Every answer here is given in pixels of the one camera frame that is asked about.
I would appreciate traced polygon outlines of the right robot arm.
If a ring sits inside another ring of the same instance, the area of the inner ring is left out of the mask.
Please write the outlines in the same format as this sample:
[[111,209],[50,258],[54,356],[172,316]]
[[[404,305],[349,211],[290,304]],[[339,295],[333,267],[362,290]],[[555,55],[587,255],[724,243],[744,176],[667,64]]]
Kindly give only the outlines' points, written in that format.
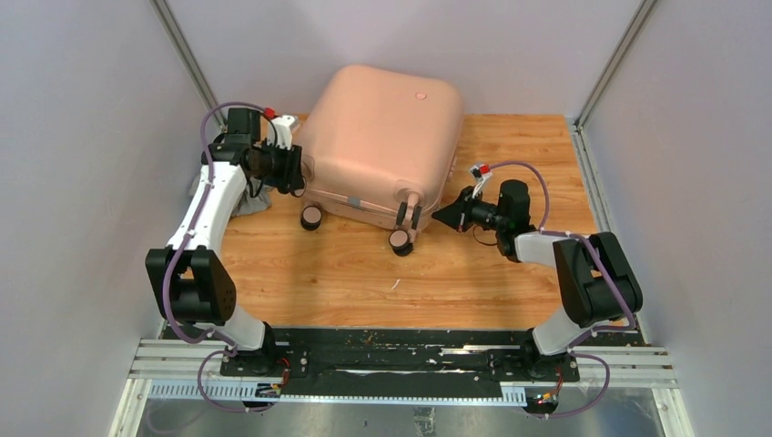
[[483,201],[467,187],[432,217],[458,232],[474,226],[491,230],[503,257],[556,272],[561,304],[548,320],[528,331],[518,348],[523,374],[539,381],[554,371],[555,357],[587,338],[635,329],[643,292],[614,233],[584,236],[541,230],[531,222],[530,206],[526,184],[510,179],[500,186],[496,203]]

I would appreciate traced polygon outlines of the pink suitcase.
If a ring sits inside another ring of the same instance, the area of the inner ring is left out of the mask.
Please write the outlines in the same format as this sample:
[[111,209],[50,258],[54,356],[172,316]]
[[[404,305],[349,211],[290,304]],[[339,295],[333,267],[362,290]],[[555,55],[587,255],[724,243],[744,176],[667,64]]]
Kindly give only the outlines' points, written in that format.
[[439,78],[366,65],[338,70],[294,137],[306,188],[300,223],[326,214],[390,231],[409,255],[452,177],[464,117],[460,91]]

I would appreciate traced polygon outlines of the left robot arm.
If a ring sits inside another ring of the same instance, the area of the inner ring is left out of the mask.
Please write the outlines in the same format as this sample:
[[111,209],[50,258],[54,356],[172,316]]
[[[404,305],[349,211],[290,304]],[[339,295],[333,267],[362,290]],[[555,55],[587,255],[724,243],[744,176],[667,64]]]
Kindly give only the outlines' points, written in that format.
[[219,255],[226,227],[243,196],[263,188],[295,194],[305,188],[302,149],[293,142],[300,121],[246,102],[228,102],[224,131],[208,140],[211,114],[199,127],[202,143],[198,184],[181,224],[145,266],[161,315],[188,344],[220,340],[229,357],[244,353],[254,374],[267,376],[279,364],[270,325],[237,303],[237,289]]

